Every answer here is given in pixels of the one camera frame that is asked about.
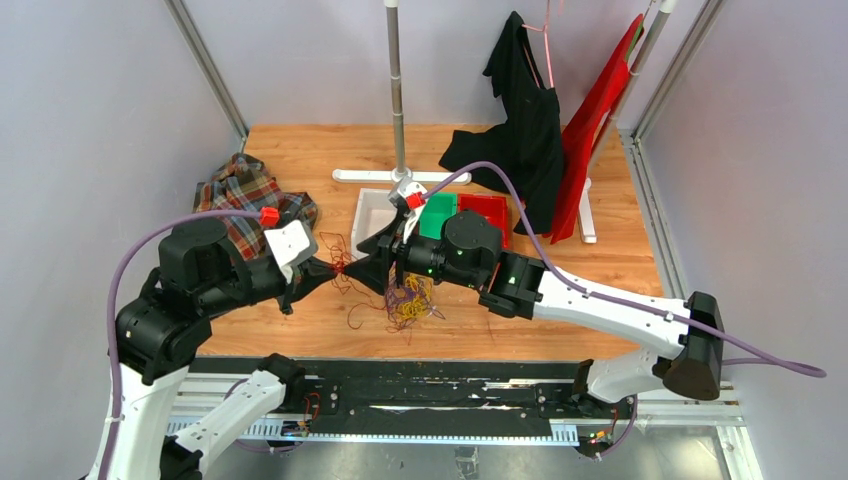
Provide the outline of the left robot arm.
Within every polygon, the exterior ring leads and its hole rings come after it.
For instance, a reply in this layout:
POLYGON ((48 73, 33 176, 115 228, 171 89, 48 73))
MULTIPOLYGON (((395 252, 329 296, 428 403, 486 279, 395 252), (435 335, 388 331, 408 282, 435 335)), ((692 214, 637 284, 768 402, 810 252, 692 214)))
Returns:
POLYGON ((200 420, 167 430, 179 389, 214 319, 274 299, 283 313, 333 280, 317 244, 300 221, 256 213, 271 252, 246 260, 230 241, 225 210, 189 214, 154 232, 159 264, 136 299, 116 304, 128 260, 113 275, 107 301, 110 408, 92 479, 200 479, 257 420, 278 409, 298 411, 306 373, 280 354, 255 370, 200 420))

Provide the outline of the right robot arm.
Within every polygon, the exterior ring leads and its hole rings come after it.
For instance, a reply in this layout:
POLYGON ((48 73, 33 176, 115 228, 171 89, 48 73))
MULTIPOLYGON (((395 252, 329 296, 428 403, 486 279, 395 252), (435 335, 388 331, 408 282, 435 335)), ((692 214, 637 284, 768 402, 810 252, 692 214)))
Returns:
POLYGON ((409 232, 409 221, 400 213, 362 242, 365 257, 344 273, 378 294, 405 274, 425 276, 474 290, 481 306, 505 318, 563 321, 639 344, 634 353, 580 363, 571 400, 584 416, 660 388, 693 400, 718 398, 724 327, 714 296, 652 297, 571 276, 503 249, 500 230, 472 211, 447 219, 438 239, 409 232))

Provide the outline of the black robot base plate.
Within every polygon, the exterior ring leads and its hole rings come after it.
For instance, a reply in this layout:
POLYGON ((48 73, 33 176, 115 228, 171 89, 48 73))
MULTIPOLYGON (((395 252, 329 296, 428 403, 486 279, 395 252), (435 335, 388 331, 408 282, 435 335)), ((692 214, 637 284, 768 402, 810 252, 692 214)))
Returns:
POLYGON ((610 427, 636 402, 594 400, 577 390, 573 362, 299 360, 297 396, 272 408, 315 434, 524 439, 552 434, 554 420, 610 427))

